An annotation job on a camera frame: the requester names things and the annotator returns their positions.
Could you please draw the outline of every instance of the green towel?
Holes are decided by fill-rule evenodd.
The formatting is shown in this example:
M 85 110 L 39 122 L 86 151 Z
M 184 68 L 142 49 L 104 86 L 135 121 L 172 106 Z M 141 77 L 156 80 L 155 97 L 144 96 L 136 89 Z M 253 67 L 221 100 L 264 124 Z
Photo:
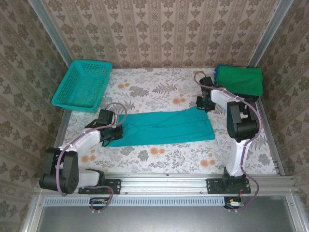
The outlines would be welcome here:
M 224 86 L 231 93 L 261 96 L 263 76 L 260 68 L 243 69 L 220 66 L 217 85 Z
M 128 115 L 122 123 L 123 138 L 108 146 L 186 143 L 214 139 L 207 114 L 196 107 L 176 112 Z

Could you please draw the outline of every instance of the patterned wallpaper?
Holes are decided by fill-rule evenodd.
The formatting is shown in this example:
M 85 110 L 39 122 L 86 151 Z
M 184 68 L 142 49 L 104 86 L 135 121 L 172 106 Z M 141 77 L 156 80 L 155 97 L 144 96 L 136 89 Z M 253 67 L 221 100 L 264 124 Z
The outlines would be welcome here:
M 66 65 L 26 0 L 0 1 L 0 231 L 22 226 L 63 111 L 50 100 Z
M 263 104 L 286 174 L 309 212 L 309 3 L 296 0 L 259 66 Z
M 278 0 L 43 0 L 72 59 L 246 66 Z

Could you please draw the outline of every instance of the black mounting bracket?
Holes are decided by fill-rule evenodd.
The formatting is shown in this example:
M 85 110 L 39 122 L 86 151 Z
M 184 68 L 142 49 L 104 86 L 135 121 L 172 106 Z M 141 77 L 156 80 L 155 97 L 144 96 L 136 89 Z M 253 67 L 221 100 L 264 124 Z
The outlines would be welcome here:
M 204 86 L 213 86 L 212 79 L 210 76 L 205 76 L 202 79 L 200 79 L 200 84 Z M 202 90 L 202 96 L 197 97 L 197 108 L 200 110 L 205 110 L 206 112 L 209 112 L 211 110 L 215 110 L 216 103 L 211 101 L 211 89 L 201 87 Z
M 251 188 L 246 175 L 230 176 L 224 169 L 222 178 L 206 179 L 208 194 L 239 194 L 240 190 L 243 194 L 250 194 Z
M 98 115 L 98 119 L 93 120 L 91 123 L 85 126 L 85 128 L 97 128 L 97 127 L 102 127 L 110 124 L 114 124 L 115 121 L 113 122 L 113 118 L 115 120 L 116 116 L 113 111 L 110 110 L 100 110 L 100 113 Z M 110 142 L 112 140 L 117 140 L 121 139 L 123 134 L 122 134 L 122 126 L 117 126 L 115 128 L 110 127 L 110 128 L 103 128 L 99 129 L 100 135 L 101 135 L 101 142 Z
M 98 172 L 99 175 L 99 181 L 97 186 L 109 186 L 114 191 L 114 195 L 120 194 L 121 190 L 121 179 L 105 179 L 105 174 L 103 171 L 94 170 L 94 169 L 88 169 L 92 170 L 94 172 Z M 91 195 L 99 195 L 99 194 L 109 194 L 109 191 L 107 188 L 79 188 L 78 194 L 91 194 Z

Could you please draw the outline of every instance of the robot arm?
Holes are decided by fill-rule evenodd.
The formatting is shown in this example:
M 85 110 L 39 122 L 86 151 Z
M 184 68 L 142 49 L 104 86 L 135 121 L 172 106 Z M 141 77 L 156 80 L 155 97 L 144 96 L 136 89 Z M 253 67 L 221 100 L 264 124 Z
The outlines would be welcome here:
M 97 128 L 100 126 L 115 124 L 117 115 L 109 110 L 101 110 L 98 119 L 89 123 L 85 128 Z M 84 136 L 70 145 L 61 160 L 59 182 L 61 189 L 66 194 L 73 193 L 77 188 L 86 186 L 104 185 L 104 172 L 97 170 L 80 171 L 78 156 L 83 156 L 94 145 L 110 142 L 122 138 L 122 126 L 94 130 L 89 133 L 84 131 Z M 57 191 L 56 186 L 56 163 L 60 152 L 67 145 L 59 148 L 49 148 L 45 152 L 42 174 L 39 180 L 41 188 Z
M 210 77 L 204 77 L 199 82 L 204 86 L 214 86 Z M 201 87 L 201 90 L 202 96 L 197 97 L 197 107 L 209 112 L 214 110 L 215 105 L 218 104 L 226 109 L 226 128 L 232 138 L 230 157 L 224 175 L 213 185 L 208 185 L 208 192 L 209 194 L 218 192 L 238 193 L 239 189 L 244 189 L 244 186 L 249 183 L 241 170 L 241 158 L 244 145 L 259 131 L 257 115 L 251 108 L 241 101 L 231 98 L 224 91 L 205 87 Z M 256 109 L 254 99 L 246 99 L 246 101 Z M 250 143 L 246 146 L 243 165 L 247 159 L 249 147 Z

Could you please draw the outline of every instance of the cable connector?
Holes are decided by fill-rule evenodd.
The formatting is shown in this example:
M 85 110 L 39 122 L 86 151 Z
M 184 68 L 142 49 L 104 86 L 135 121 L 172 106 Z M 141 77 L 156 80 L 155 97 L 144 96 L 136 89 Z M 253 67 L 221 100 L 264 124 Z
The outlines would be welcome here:
M 234 202 L 234 201 L 232 201 L 231 202 L 231 206 L 243 207 L 244 203 L 243 202 Z

